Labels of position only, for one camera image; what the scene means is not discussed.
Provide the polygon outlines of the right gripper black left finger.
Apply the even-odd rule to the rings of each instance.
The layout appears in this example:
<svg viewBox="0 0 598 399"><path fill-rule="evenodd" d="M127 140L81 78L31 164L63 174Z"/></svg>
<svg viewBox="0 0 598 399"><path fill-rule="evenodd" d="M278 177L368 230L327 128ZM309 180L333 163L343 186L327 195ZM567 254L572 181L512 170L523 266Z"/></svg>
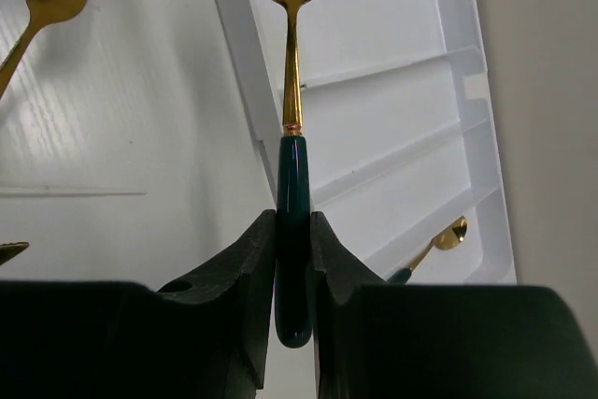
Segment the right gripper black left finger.
<svg viewBox="0 0 598 399"><path fill-rule="evenodd" d="M1 285L5 398L252 398L263 387L275 214L154 291L133 282Z"/></svg>

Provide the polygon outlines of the gold spoon green handle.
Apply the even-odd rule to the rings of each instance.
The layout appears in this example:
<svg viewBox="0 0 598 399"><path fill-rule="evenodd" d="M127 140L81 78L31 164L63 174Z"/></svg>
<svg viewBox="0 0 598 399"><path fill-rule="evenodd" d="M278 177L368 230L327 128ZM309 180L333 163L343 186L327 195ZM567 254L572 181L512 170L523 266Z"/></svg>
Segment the gold spoon green handle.
<svg viewBox="0 0 598 399"><path fill-rule="evenodd" d="M312 336L306 286L310 258L311 199L298 51L298 13L312 0L272 0L287 18L283 86L282 136L278 151L276 210L275 325L278 340L290 349Z"/></svg>
<svg viewBox="0 0 598 399"><path fill-rule="evenodd" d="M433 237L419 254L388 279L388 283L392 285L405 285L411 279L416 268L433 248L439 250L455 249L464 241L467 230L468 220L465 216L461 216L438 235Z"/></svg>

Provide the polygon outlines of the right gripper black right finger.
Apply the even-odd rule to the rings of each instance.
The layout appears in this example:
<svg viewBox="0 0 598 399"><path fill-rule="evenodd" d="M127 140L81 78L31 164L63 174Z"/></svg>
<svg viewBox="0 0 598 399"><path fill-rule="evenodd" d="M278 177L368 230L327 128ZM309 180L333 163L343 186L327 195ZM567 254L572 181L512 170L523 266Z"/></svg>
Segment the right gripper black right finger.
<svg viewBox="0 0 598 399"><path fill-rule="evenodd" d="M310 221L321 398L593 398L597 365L544 287L395 286Z"/></svg>

